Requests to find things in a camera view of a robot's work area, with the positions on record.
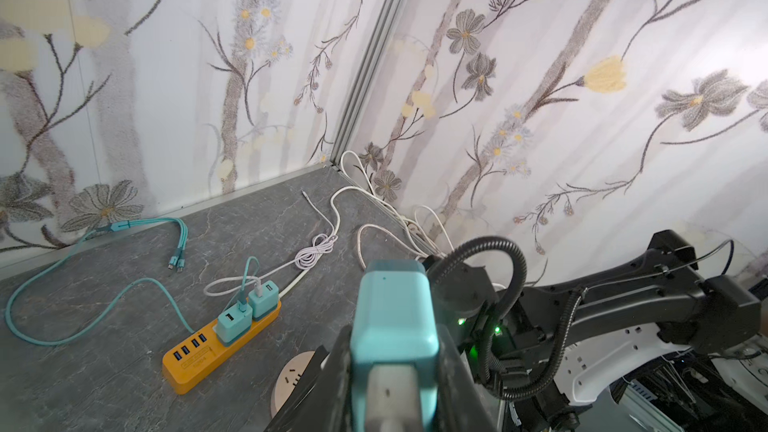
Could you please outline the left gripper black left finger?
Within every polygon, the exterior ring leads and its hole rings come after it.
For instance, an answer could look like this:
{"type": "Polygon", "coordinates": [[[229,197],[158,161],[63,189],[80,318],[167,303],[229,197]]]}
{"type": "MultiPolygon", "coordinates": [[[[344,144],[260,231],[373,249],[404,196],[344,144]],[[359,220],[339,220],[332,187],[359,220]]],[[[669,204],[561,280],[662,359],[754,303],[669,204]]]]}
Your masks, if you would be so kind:
{"type": "Polygon", "coordinates": [[[352,431],[352,326],[343,327],[325,366],[310,361],[310,378],[300,379],[297,389],[269,422],[266,431],[352,431]]]}

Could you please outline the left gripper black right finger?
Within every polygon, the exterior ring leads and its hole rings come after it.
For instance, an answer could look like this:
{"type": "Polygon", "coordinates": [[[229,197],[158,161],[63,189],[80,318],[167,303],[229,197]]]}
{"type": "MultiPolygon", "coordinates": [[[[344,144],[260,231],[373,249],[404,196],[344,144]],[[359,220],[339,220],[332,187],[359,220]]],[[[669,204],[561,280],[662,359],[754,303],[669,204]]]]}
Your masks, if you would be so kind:
{"type": "Polygon", "coordinates": [[[444,325],[437,326],[437,409],[435,431],[495,431],[475,383],[444,325]]]}

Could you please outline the round pink power socket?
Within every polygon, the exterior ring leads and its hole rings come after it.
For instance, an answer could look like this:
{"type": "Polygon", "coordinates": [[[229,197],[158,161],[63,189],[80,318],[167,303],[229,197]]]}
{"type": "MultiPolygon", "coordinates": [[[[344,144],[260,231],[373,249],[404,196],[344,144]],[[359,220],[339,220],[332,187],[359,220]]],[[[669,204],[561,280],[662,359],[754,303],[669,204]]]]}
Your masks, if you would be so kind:
{"type": "Polygon", "coordinates": [[[314,351],[306,351],[296,355],[279,372],[270,399],[270,416],[272,418],[277,415],[299,384],[314,354],[314,351]]]}

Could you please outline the teal charger adapter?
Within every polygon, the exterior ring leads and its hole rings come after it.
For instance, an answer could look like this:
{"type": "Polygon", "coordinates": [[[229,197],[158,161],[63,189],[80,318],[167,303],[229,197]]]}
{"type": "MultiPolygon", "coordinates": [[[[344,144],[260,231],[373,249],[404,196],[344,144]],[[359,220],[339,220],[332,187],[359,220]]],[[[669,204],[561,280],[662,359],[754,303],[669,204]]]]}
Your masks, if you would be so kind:
{"type": "Polygon", "coordinates": [[[252,307],[247,302],[238,301],[218,316],[214,332],[224,346],[230,346],[250,330],[252,322],[252,307]]]}
{"type": "Polygon", "coordinates": [[[249,292],[247,300],[254,321],[261,320],[277,307],[279,293],[279,287],[273,281],[261,282],[249,292]]]}
{"type": "Polygon", "coordinates": [[[376,260],[362,277],[351,332],[355,431],[402,404],[410,430],[433,429],[440,351],[430,284],[413,259],[376,260]]]}

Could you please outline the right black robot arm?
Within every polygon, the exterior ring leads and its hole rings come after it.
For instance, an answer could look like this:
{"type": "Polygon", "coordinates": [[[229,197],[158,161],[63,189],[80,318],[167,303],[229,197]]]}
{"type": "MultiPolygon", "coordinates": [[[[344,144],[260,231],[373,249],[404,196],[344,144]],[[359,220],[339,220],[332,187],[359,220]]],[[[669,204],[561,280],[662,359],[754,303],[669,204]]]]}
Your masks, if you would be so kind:
{"type": "Polygon", "coordinates": [[[758,332],[758,298],[730,276],[702,277],[699,261],[662,230],[622,265],[548,286],[529,284],[521,249],[497,236],[423,266],[474,381],[539,431],[575,428],[604,389],[672,353],[724,355],[758,332]]]}

